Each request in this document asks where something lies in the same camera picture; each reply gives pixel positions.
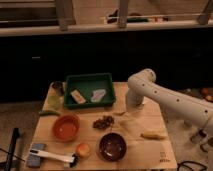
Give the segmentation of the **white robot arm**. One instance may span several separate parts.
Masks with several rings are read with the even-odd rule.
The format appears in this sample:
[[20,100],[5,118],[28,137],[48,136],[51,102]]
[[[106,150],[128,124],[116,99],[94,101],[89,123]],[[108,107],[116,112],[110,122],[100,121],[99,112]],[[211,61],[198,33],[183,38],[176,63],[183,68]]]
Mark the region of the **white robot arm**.
[[144,69],[131,75],[127,80],[126,105],[136,107],[145,97],[150,98],[173,110],[213,138],[213,103],[164,88],[155,81],[156,74],[152,69]]

